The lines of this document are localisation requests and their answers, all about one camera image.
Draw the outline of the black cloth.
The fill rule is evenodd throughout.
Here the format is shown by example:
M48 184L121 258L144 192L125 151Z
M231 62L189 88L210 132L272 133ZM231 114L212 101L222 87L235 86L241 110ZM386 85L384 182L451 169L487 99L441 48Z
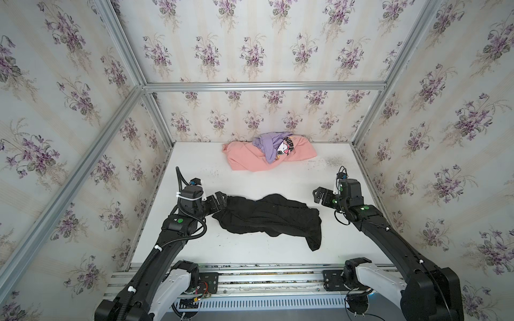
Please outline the black cloth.
M273 238L282 234L305 238L311 251L319 250L322 243L319 210L279 194L259 200L229 196L226 208L213 218L233 234L261 232Z

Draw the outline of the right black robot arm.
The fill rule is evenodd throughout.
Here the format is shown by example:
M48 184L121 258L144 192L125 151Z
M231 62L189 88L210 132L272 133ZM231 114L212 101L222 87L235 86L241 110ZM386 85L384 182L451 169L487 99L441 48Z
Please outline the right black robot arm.
M366 204L358 180L340 175L334 190L318 187L313 199L343 214L380 248L399 273L393 275L368 258L346 261L336 278L336 289L348 292L347 306L352 313L363 312L362 305L367 301L364 292L371 290L395 304L406 320L463 320L458 275L422 255L394 230L377 207Z

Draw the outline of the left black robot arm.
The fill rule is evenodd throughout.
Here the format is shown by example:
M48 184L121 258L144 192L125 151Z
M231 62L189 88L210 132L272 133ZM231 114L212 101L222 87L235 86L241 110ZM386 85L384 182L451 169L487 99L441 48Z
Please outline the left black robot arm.
M206 217L221 212L228 196L208 197L201 185L188 185L177 193L177 204L163 221L155 245L136 274L113 300L103 300L95 320L161 320L178 297L199 284L196 263L174 262L188 241L207 232Z

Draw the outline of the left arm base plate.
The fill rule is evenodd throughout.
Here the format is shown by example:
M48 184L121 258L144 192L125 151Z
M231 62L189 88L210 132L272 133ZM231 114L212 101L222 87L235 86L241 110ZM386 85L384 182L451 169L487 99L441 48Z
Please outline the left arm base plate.
M219 285L219 274L217 272L199 273L192 276L192 283L189 293L200 294L217 294Z

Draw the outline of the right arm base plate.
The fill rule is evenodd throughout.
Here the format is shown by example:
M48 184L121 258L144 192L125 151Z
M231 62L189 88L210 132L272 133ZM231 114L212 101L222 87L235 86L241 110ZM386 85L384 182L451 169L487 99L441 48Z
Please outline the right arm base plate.
M323 270L323 288L327 292L348 291L344 270Z

